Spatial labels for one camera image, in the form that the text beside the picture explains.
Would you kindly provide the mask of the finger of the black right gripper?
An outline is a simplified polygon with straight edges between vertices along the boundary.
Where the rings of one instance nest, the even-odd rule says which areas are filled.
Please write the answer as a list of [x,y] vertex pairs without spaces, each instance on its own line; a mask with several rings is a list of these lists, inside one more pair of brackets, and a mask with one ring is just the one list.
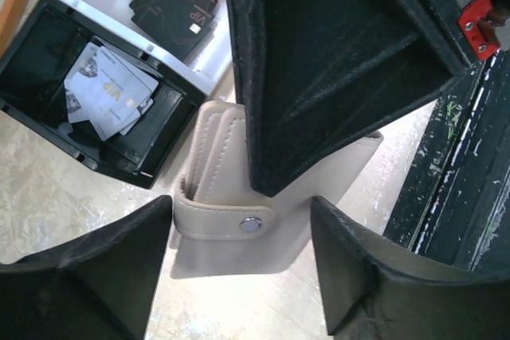
[[274,196],[466,69],[422,0],[226,0],[249,180]]

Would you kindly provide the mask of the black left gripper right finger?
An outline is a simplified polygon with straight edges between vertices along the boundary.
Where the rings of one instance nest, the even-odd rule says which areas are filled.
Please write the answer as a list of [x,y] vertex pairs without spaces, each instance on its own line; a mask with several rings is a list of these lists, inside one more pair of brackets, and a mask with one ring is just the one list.
[[509,274],[419,256],[311,201],[312,241],[328,334],[335,339],[507,339]]

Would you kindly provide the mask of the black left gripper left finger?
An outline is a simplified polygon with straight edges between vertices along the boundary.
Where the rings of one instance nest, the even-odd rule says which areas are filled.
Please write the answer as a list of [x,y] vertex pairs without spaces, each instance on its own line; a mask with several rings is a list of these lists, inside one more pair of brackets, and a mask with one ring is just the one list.
[[3,339],[142,339],[172,223],[157,197],[126,217],[1,266]]

